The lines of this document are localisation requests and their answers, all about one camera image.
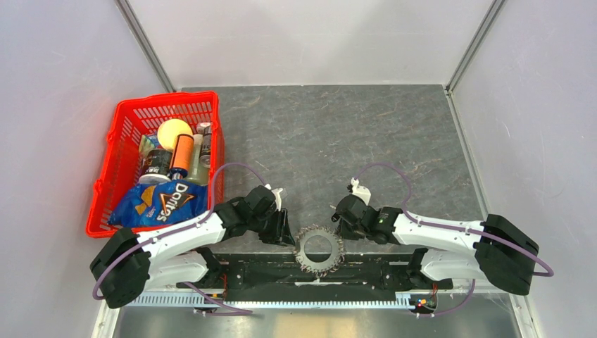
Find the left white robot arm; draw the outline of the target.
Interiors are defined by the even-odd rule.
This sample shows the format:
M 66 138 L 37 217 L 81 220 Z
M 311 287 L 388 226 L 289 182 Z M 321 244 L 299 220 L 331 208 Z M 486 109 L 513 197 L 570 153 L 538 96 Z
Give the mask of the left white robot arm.
M 167 284 L 199 282 L 214 287 L 221 269 L 201 247 L 240 237 L 248 231 L 266 244 L 293 246 L 283 188 L 260 185 L 245 197 L 163 229 L 135 233 L 118 230 L 90 264 L 96 280 L 92 296 L 109 308 L 133 302 L 146 290 Z

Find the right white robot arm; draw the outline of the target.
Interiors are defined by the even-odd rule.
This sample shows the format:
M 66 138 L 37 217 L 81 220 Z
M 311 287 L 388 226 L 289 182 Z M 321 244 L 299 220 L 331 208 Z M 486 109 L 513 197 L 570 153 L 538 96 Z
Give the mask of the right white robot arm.
M 344 239 L 417 246 L 406 269 L 416 288 L 446 279 L 486 280 L 526 296 L 536 274 L 539 245 L 501 215 L 464 222 L 427 218 L 397 207 L 375 209 L 351 194 L 338 203 L 332 221 Z

